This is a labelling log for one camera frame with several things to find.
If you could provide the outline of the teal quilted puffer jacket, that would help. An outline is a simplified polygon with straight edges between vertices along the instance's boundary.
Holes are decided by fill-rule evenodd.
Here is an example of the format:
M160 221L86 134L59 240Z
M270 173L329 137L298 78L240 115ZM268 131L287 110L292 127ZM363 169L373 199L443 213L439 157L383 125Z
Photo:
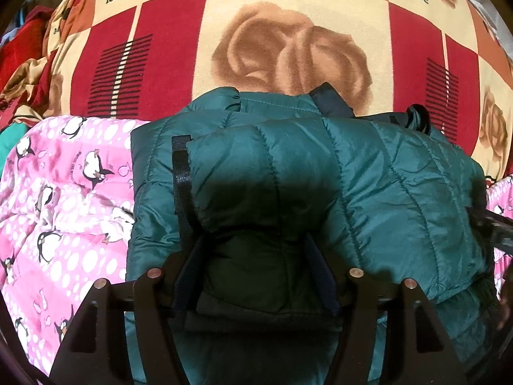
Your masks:
M334 116L315 99L220 88L132 130L127 277L179 252L172 140L187 136L210 261L173 335L193 384L320 384L342 311L319 249L383 282L417 280L465 371L491 361L493 252L469 224L482 167L423 111Z

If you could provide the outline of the pink penguin print blanket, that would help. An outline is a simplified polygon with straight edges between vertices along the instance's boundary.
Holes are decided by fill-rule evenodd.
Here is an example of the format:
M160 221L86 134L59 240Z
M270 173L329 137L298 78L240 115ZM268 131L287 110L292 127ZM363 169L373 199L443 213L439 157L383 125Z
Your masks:
M134 223L137 120L62 115L8 155L1 179L1 292L29 361L49 372L93 282L122 282Z

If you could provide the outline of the teal green garment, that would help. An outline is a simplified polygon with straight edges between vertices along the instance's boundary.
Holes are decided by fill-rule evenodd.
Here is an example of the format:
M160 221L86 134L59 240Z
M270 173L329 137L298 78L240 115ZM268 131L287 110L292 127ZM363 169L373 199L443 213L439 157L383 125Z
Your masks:
M21 138L27 133L26 124L11 124L0 134L0 173L3 172L7 156Z

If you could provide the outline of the red cream rose bedspread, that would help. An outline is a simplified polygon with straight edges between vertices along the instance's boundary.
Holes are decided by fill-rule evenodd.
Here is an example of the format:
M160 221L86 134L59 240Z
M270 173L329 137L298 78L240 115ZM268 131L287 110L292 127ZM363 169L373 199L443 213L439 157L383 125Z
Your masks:
M50 114L156 120L221 86L328 82L359 116L420 103L512 172L512 62L469 0L63 0L45 44Z

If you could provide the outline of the red clothes pile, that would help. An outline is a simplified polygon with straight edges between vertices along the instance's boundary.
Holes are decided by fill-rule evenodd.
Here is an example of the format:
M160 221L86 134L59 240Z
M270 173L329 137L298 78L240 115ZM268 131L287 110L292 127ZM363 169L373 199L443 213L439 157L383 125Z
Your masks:
M44 52L52 10L38 6L13 40L1 47L1 128L33 126L47 114L53 55Z

